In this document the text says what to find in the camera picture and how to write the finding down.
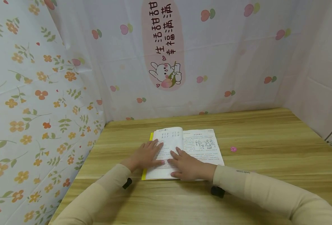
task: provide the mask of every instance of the wooden desk surface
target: wooden desk surface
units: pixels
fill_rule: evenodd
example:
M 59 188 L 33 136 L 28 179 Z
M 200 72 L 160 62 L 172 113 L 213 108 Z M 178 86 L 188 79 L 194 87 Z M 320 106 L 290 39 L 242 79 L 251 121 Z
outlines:
M 288 109 L 114 121 L 102 134 L 53 220 L 83 190 L 157 129 L 215 130 L 225 165 L 255 171 L 318 194 L 332 205 L 332 148 Z M 230 147 L 237 147 L 231 152 Z M 291 224 L 253 203 L 210 194 L 207 182 L 141 181 L 119 190 L 95 224 Z

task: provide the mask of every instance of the book page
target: book page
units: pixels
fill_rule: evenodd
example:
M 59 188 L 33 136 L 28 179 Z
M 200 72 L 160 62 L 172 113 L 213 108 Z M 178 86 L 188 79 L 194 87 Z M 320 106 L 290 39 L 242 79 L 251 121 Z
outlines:
M 146 179 L 175 179 L 171 173 L 177 171 L 177 168 L 171 166 L 167 159 L 171 159 L 170 151 L 176 152 L 176 147 L 183 148 L 183 130 L 181 127 L 169 127 L 156 130 L 153 133 L 153 140 L 158 139 L 163 143 L 162 149 L 156 155 L 156 160 L 164 160 L 165 164 L 156 168 L 147 170 Z
M 213 129 L 184 131 L 183 150 L 204 163 L 225 165 Z

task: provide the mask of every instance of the long-sleeve shirt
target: long-sleeve shirt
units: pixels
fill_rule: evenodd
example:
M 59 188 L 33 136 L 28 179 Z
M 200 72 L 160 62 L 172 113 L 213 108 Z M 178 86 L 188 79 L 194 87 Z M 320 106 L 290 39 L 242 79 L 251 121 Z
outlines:
M 131 171 L 117 164 L 72 201 L 54 225 L 92 225 L 98 211 L 122 187 Z M 217 166 L 213 184 L 242 199 L 252 201 L 295 225 L 332 224 L 332 206 L 316 194 L 257 173 Z

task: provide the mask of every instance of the floral curtain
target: floral curtain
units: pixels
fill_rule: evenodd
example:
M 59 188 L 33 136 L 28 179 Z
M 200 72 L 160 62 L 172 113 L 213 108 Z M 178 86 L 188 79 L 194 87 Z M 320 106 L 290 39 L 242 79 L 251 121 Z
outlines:
M 87 52 L 56 0 L 0 0 L 0 224 L 47 224 L 105 125 Z

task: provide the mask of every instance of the right hand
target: right hand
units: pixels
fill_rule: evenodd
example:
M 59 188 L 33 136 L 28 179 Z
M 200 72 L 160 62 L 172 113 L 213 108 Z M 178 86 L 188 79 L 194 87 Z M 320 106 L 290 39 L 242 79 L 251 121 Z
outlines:
M 198 159 L 190 156 L 185 151 L 182 151 L 179 147 L 176 147 L 176 154 L 171 151 L 173 159 L 168 159 L 168 163 L 176 166 L 180 172 L 172 172 L 171 176 L 179 178 L 181 180 L 213 180 L 213 174 L 216 170 L 216 165 L 210 163 L 203 163 Z

